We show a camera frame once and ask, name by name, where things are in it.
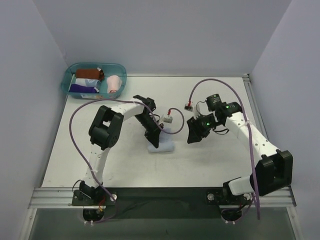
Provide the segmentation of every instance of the gray wall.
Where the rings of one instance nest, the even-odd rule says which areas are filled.
[[[294,156],[292,188],[306,239],[319,239],[320,1],[293,0],[251,79],[270,139]]]
[[[0,1],[0,239],[17,239],[50,154],[67,65],[31,0]]]
[[[131,73],[251,73],[291,0],[34,0],[66,62]]]

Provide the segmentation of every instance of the towel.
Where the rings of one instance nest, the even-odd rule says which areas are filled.
[[[77,79],[97,79],[102,81],[105,73],[100,68],[77,69],[75,72]]]
[[[100,89],[101,81],[97,79],[88,79],[88,78],[76,78],[74,84]]]
[[[120,89],[122,80],[117,75],[112,75],[106,79],[106,84],[108,86],[106,92],[112,94]]]
[[[87,93],[87,94],[97,94],[99,89],[90,86],[80,86],[78,84],[71,84],[69,92],[71,93]]]
[[[164,128],[165,131],[171,132],[170,128]],[[148,141],[148,152],[153,153],[166,153],[166,152],[173,152],[175,149],[175,144],[172,141],[172,136],[170,134],[164,133],[163,131],[160,132],[159,135],[159,147],[155,148],[149,141]]]

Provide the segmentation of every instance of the folded towel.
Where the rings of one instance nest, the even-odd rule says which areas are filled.
[[[71,84],[69,92],[71,93],[87,93],[87,94],[97,94],[99,89],[90,86],[80,86],[78,84]]]
[[[112,75],[106,79],[106,84],[108,86],[106,92],[112,94],[120,89],[122,80],[117,75]]]
[[[97,79],[76,78],[74,84],[100,89],[101,81]]]
[[[167,132],[170,132],[170,128],[164,128]],[[165,153],[165,152],[173,152],[175,149],[175,144],[172,141],[172,136],[170,134],[164,133],[163,131],[160,132],[159,135],[159,147],[155,148],[149,141],[148,141],[148,152],[149,153]]]
[[[75,76],[77,79],[97,79],[100,81],[105,78],[104,71],[100,68],[77,69]]]

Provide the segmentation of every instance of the purple hose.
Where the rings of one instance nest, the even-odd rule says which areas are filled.
[[[192,95],[194,94],[195,90],[196,90],[196,87],[203,83],[203,82],[206,82],[206,81],[215,81],[215,82],[219,82],[223,85],[226,85],[229,89],[231,89],[231,91],[235,94],[235,96],[237,97],[240,105],[241,105],[241,108],[242,108],[242,113],[243,113],[243,117],[244,117],[244,121],[247,123],[248,122],[248,118],[247,118],[247,115],[246,115],[246,111],[245,111],[245,107],[238,95],[238,93],[236,92],[236,90],[233,89],[232,86],[230,86],[228,83],[224,82],[224,81],[221,81],[219,79],[215,79],[215,78],[206,78],[206,79],[203,79],[201,81],[199,81],[192,89],[191,93],[190,93],[190,97],[189,97],[189,103],[191,103],[191,98],[192,98]],[[257,215],[257,218],[258,220],[260,219],[260,200],[259,200],[259,189],[258,189],[258,181],[257,181],[257,175],[256,175],[256,168],[255,168],[255,159],[254,159],[254,149],[253,149],[253,146],[252,146],[252,130],[251,130],[251,126],[250,124],[247,124],[247,127],[248,127],[248,132],[249,132],[249,151],[250,151],[250,160],[251,160],[251,169],[252,169],[252,176],[253,176],[253,185],[254,185],[254,195],[253,196],[253,200],[254,200],[254,204],[255,204],[255,207],[256,207],[256,215]]]
[[[73,135],[73,133],[72,133],[72,121],[73,121],[76,113],[77,113],[80,109],[82,109],[83,107],[85,107],[85,106],[87,106],[87,105],[89,105],[89,104],[96,103],[96,102],[101,102],[101,101],[113,101],[113,102],[119,102],[119,103],[124,103],[124,104],[139,104],[139,105],[144,106],[144,107],[150,112],[150,114],[151,114],[151,116],[152,116],[152,118],[153,118],[153,121],[156,123],[157,127],[158,127],[161,131],[163,131],[164,133],[166,133],[166,134],[171,134],[171,135],[172,135],[172,134],[177,134],[177,133],[181,132],[181,130],[184,128],[184,125],[185,125],[185,117],[184,117],[183,113],[182,113],[179,109],[177,109],[177,108],[175,108],[175,107],[172,107],[172,108],[170,108],[169,110],[176,110],[176,111],[178,111],[178,112],[181,114],[181,116],[182,116],[182,125],[181,125],[181,127],[180,127],[180,129],[179,129],[178,131],[175,131],[175,132],[167,132],[167,131],[165,131],[165,130],[159,125],[159,123],[157,122],[157,120],[156,120],[156,118],[155,118],[155,115],[153,114],[152,110],[151,110],[147,105],[145,105],[143,102],[140,102],[140,101],[137,101],[137,102],[136,102],[136,101],[124,101],[124,100],[117,100],[117,99],[97,99],[97,100],[88,101],[88,102],[82,104],[81,106],[79,106],[79,107],[72,113],[72,115],[71,115],[71,117],[70,117],[70,120],[69,120],[69,134],[70,134],[70,137],[71,137],[71,141],[72,141],[75,149],[78,151],[78,153],[80,154],[80,156],[83,158],[83,160],[85,161],[85,163],[86,163],[87,166],[89,167],[89,169],[90,169],[90,171],[91,171],[91,173],[92,173],[93,179],[94,179],[94,180],[96,181],[96,183],[99,184],[99,186],[106,192],[106,194],[108,194],[108,196],[115,202],[115,213],[114,213],[113,215],[108,216],[108,217],[106,217],[106,218],[103,218],[103,219],[101,219],[101,220],[99,220],[99,221],[95,221],[94,223],[102,223],[102,222],[105,222],[105,221],[107,221],[107,220],[110,220],[110,219],[114,218],[114,217],[116,216],[117,212],[118,212],[118,204],[117,204],[117,201],[115,200],[115,198],[112,196],[112,194],[98,181],[96,175],[95,175],[94,172],[93,172],[93,168],[92,168],[91,164],[89,163],[89,161],[86,159],[85,155],[84,155],[84,154],[81,152],[81,150],[79,149],[79,147],[78,147],[78,145],[77,145],[77,143],[76,143],[76,141],[75,141],[74,135]]]

